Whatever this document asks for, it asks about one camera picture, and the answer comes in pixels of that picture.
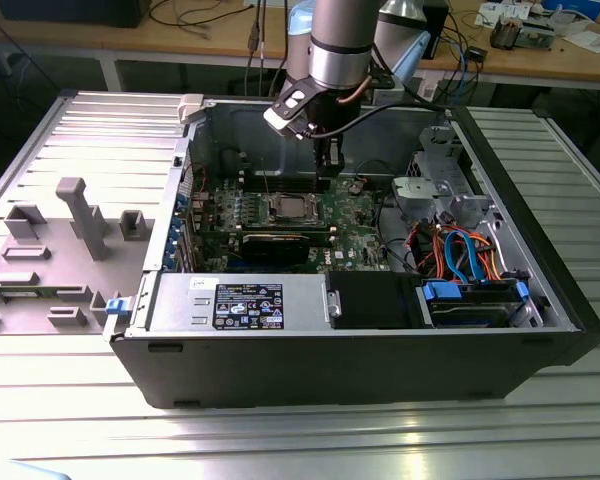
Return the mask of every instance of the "side panel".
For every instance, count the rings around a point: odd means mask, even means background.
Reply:
[[[579,333],[143,340],[111,346],[158,408],[503,398]]]
[[[509,224],[518,230],[571,322],[585,332],[570,352],[555,360],[555,364],[570,365],[600,344],[600,319],[471,113],[466,108],[458,108],[454,112],[454,118],[457,121],[454,127],[459,130],[459,135],[465,137],[464,140],[468,143],[465,147],[469,147],[471,159],[474,164],[478,163],[478,169],[487,177],[485,181],[489,190],[496,193],[494,201],[503,216],[509,217],[506,218]]]

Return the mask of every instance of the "table leg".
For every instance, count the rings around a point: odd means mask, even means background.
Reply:
[[[418,87],[418,95],[431,102],[438,90],[438,83],[444,80],[445,73],[447,72],[444,70],[425,70]]]
[[[124,91],[122,78],[116,67],[116,61],[113,55],[104,55],[98,60],[100,61],[100,68],[102,69],[102,75],[104,76],[107,90],[110,92]]]

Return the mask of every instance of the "white paper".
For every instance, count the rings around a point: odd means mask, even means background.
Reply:
[[[600,53],[600,34],[595,32],[580,32],[564,37],[567,42],[585,48],[590,52]]]
[[[529,18],[531,3],[520,3],[517,5],[505,5],[503,3],[487,2],[480,5],[480,10],[476,15],[476,25],[483,27],[495,28],[500,15],[506,17],[517,17],[520,20]]]
[[[193,277],[189,281],[189,290],[214,290],[219,282],[219,278]]]

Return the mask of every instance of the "blue latch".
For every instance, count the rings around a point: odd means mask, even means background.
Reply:
[[[518,293],[520,294],[520,297],[522,297],[523,300],[529,298],[529,289],[527,288],[524,282],[516,283],[516,289],[518,290]]]
[[[424,298],[433,300],[459,300],[462,298],[460,287],[453,282],[428,282],[424,288]]]
[[[131,313],[133,297],[120,297],[107,300],[104,307],[107,315],[128,315]]]

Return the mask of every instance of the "connector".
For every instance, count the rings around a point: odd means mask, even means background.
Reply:
[[[260,43],[260,25],[258,22],[254,22],[251,26],[251,33],[249,34],[249,41],[247,42],[247,49],[249,53],[253,53],[258,49]]]

